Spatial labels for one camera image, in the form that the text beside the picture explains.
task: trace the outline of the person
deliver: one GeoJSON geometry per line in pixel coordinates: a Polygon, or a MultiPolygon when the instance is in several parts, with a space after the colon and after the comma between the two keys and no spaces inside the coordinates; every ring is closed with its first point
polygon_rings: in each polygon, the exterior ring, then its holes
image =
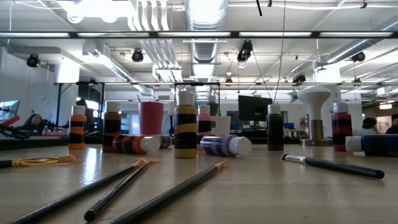
{"type": "Polygon", "coordinates": [[[86,118],[87,118],[87,123],[86,123],[86,130],[91,133],[94,131],[95,128],[95,118],[94,118],[94,110],[90,109],[87,107],[87,102],[85,99],[80,99],[76,102],[76,105],[78,106],[85,106],[86,107],[86,118]]]}
{"type": "Polygon", "coordinates": [[[41,135],[43,132],[43,119],[39,114],[32,114],[24,123],[24,125],[17,127],[19,130],[31,131],[34,134],[41,135]]]}
{"type": "Polygon", "coordinates": [[[386,134],[398,134],[398,114],[391,116],[392,126],[387,129],[386,134]]]}
{"type": "Polygon", "coordinates": [[[365,118],[362,122],[362,129],[356,130],[353,133],[353,136],[364,136],[369,134],[379,134],[377,130],[377,121],[374,118],[365,118]]]}

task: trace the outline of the table surface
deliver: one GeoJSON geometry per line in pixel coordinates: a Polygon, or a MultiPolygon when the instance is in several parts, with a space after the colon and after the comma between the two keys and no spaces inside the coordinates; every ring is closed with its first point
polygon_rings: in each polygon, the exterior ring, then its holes
{"type": "MultiPolygon", "coordinates": [[[[333,152],[331,147],[285,145],[285,152],[381,169],[383,180],[342,174],[281,161],[282,152],[255,145],[250,156],[228,158],[216,176],[159,211],[146,223],[398,223],[396,158],[333,152]]],[[[102,153],[99,145],[84,151],[48,147],[1,151],[22,159],[73,154],[73,164],[0,170],[0,223],[11,221],[80,187],[136,162],[140,156],[102,153]]],[[[99,217],[113,219],[178,185],[224,158],[199,152],[196,159],[174,159],[161,149],[145,159],[151,165],[99,217]]],[[[40,223],[84,223],[83,214],[119,181],[57,210],[40,223]]]]}

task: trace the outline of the yellow paint bottle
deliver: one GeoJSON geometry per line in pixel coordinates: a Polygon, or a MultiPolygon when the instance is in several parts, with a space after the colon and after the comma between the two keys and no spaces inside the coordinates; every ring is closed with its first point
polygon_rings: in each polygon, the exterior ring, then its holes
{"type": "Polygon", "coordinates": [[[197,156],[197,109],[195,93],[180,91],[175,108],[174,157],[195,158],[197,156]]]}

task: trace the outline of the metal ferrule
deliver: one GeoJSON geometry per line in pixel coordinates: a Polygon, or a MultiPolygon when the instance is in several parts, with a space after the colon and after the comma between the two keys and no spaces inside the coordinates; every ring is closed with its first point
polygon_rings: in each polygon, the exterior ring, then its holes
{"type": "Polygon", "coordinates": [[[292,161],[292,162],[305,163],[304,159],[305,159],[305,156],[293,156],[293,155],[285,156],[286,161],[292,161]]]}

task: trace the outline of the monitor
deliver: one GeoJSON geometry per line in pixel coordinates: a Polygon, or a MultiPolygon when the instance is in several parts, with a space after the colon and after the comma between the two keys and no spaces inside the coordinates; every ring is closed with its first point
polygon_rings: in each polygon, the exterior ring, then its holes
{"type": "Polygon", "coordinates": [[[19,100],[0,102],[0,121],[8,120],[17,115],[19,100]]]}
{"type": "Polygon", "coordinates": [[[272,99],[256,96],[238,96],[239,120],[241,121],[266,121],[268,105],[272,99]]]}

